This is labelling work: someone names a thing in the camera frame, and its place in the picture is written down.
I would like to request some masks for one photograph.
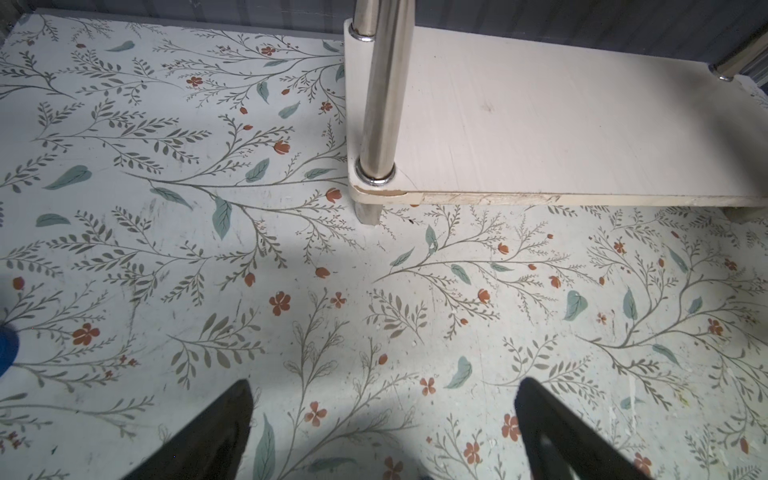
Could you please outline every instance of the metal pole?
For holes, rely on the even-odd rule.
[[[395,148],[411,55],[415,0],[384,1],[376,27],[358,176],[383,185],[395,175]]]
[[[725,60],[711,65],[710,70],[720,80],[731,81],[734,75],[741,73],[752,60],[759,57],[766,49],[768,49],[768,25],[763,26],[749,41],[741,45]]]
[[[357,0],[355,16],[349,33],[358,40],[367,40],[376,35],[379,21],[379,0]]]

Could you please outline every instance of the green leaf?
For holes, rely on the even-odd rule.
[[[249,184],[264,178],[266,169],[270,166],[270,159],[265,158],[245,174],[245,181]]]
[[[264,414],[264,432],[253,457],[253,480],[269,480],[275,472],[275,431]]]
[[[291,115],[296,113],[296,109],[299,107],[300,103],[301,102],[299,102],[297,104],[293,104],[293,105],[291,105],[289,107],[285,107],[283,110],[277,112],[277,114],[280,116],[280,118],[288,118]]]
[[[69,220],[67,220],[65,217],[62,217],[61,215],[57,214],[42,214],[40,217],[38,217],[38,221],[35,224],[36,227],[47,227],[49,225],[57,225],[57,224],[67,224],[71,225],[69,223]]]
[[[312,180],[313,178],[319,177],[320,175],[325,175],[333,170],[335,170],[335,168],[313,168],[312,170],[306,172],[304,177]]]
[[[635,403],[645,403],[642,400],[640,400],[638,397],[634,398],[634,402]],[[631,397],[627,397],[626,399],[621,400],[621,403],[619,404],[619,406],[622,409],[624,409],[624,410],[628,410],[632,406],[632,398]]]
[[[680,258],[680,255],[676,254],[674,251],[672,251],[671,248],[667,247],[667,249],[670,251],[670,256],[672,257],[672,260],[677,264],[678,267],[680,267],[680,270],[683,271],[683,273],[688,273],[688,265],[685,264],[682,258]]]
[[[149,191],[152,192],[153,194],[160,195],[165,200],[170,200],[172,202],[176,202],[177,204],[186,205],[187,207],[190,208],[190,210],[192,210],[192,206],[189,205],[187,201],[184,198],[182,198],[181,195],[177,194],[172,190],[168,190],[167,188],[163,188],[163,187],[155,187],[155,188],[149,189]]]
[[[438,249],[437,236],[431,225],[427,226],[427,232],[424,234],[424,238],[427,240],[427,245],[429,246],[429,254],[431,255],[436,252]]]
[[[264,99],[264,101],[269,104],[267,101],[267,98],[270,96],[270,89],[266,87],[266,80],[260,81],[256,84],[256,92],[261,96],[261,98]]]
[[[323,470],[330,470],[331,473],[333,473],[333,469],[338,468],[341,465],[344,465],[345,463],[357,464],[354,458],[347,458],[347,457],[318,458],[317,460],[312,462],[310,466],[306,468],[306,470],[310,473],[321,472]]]
[[[338,48],[334,48],[334,47],[328,45],[328,42],[326,42],[325,40],[323,40],[323,48],[325,48],[327,51],[332,51],[334,53],[339,53],[339,49]]]
[[[214,230],[219,234],[219,238],[224,239],[227,231],[230,229],[230,216],[232,215],[232,205],[226,200],[216,197],[216,211],[214,211]]]
[[[568,322],[573,322],[576,316],[587,308],[587,299],[579,295],[576,290],[568,292],[568,306],[565,309],[565,318]]]
[[[627,289],[627,294],[624,295],[624,315],[629,319],[637,320],[637,305],[634,303],[632,289]]]
[[[84,182],[91,178],[91,171],[85,165],[75,165],[69,170],[65,171],[63,175],[56,179],[56,181],[47,187],[43,187],[46,190],[57,190],[67,185],[77,184]]]
[[[462,282],[466,283],[467,285],[472,285],[472,282],[469,281],[469,275],[464,271],[463,268],[461,268],[459,265],[456,265],[455,263],[451,265],[451,271],[460,279],[462,279]]]
[[[408,251],[407,251],[406,253],[404,253],[403,255],[401,255],[401,256],[399,256],[399,257],[397,257],[397,258],[395,259],[395,261],[394,261],[394,262],[392,262],[392,263],[390,263],[389,265],[390,265],[390,266],[398,266],[398,265],[402,265],[402,264],[403,264],[403,263],[404,263],[404,262],[405,262],[405,261],[408,259],[408,257],[410,257],[410,256],[411,256],[411,253],[413,253],[413,248],[412,248],[411,250],[408,250]]]
[[[467,360],[467,357],[463,356],[458,359],[458,369],[453,374],[451,382],[446,386],[447,389],[457,389],[464,385],[469,377],[472,376],[472,364]]]
[[[695,299],[693,302],[690,303],[690,308],[688,309],[688,313],[696,313],[701,309],[701,304],[703,302],[701,301],[701,297]]]
[[[677,362],[677,357],[672,353],[672,350],[668,349],[664,345],[659,345],[658,343],[651,348],[654,349],[655,352],[660,353],[661,355],[666,356],[672,363],[675,365],[680,365],[680,363]]]

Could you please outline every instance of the metal ring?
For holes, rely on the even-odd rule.
[[[371,187],[383,187],[384,185],[387,185],[391,179],[395,177],[395,165],[392,165],[392,171],[389,172],[389,174],[380,179],[377,180],[375,178],[371,178],[368,175],[366,175],[366,172],[362,171],[362,165],[360,163],[360,157],[357,157],[357,161],[355,162],[355,173],[357,174],[357,177],[362,180],[363,183],[366,185],[370,185]]]
[[[356,40],[360,40],[360,41],[373,41],[373,39],[376,38],[375,35],[372,35],[370,37],[366,37],[365,35],[361,35],[361,34],[357,33],[355,31],[355,28],[353,27],[353,25],[351,23],[349,24],[348,30],[349,30],[349,34],[352,36],[352,38],[354,38]]]

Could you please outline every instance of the floral patterned surface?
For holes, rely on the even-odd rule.
[[[528,478],[526,376],[654,478],[766,477],[765,223],[361,226],[338,41],[33,15],[0,80],[3,478],[120,478],[240,378],[238,478]]]

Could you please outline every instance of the blue object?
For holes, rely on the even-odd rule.
[[[18,335],[13,330],[0,326],[0,376],[13,365],[18,353]]]

